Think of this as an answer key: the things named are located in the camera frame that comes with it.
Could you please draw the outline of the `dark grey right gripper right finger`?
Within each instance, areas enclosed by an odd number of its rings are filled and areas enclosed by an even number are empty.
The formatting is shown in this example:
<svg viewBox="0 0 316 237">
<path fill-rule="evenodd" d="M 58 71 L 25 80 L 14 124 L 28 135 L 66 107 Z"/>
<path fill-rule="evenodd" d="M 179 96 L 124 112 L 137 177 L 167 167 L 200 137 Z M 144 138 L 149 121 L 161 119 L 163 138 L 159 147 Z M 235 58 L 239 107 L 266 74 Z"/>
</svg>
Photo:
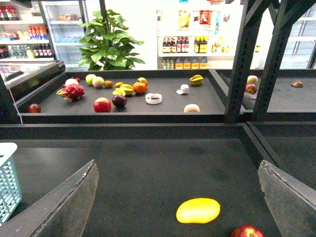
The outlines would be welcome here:
<svg viewBox="0 0 316 237">
<path fill-rule="evenodd" d="M 258 168 L 266 204 L 283 237 L 316 235 L 316 191 L 267 160 Z"/>
</svg>

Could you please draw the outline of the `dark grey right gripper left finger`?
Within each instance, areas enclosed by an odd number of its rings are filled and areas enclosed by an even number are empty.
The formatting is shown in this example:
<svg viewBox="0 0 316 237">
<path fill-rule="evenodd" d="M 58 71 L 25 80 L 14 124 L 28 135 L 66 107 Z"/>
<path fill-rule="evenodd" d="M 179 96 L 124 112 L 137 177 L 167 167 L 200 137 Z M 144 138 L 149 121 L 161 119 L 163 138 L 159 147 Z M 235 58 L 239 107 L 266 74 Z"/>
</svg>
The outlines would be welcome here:
<svg viewBox="0 0 316 237">
<path fill-rule="evenodd" d="M 2 237 L 80 237 L 99 179 L 94 160 L 0 228 Z"/>
</svg>

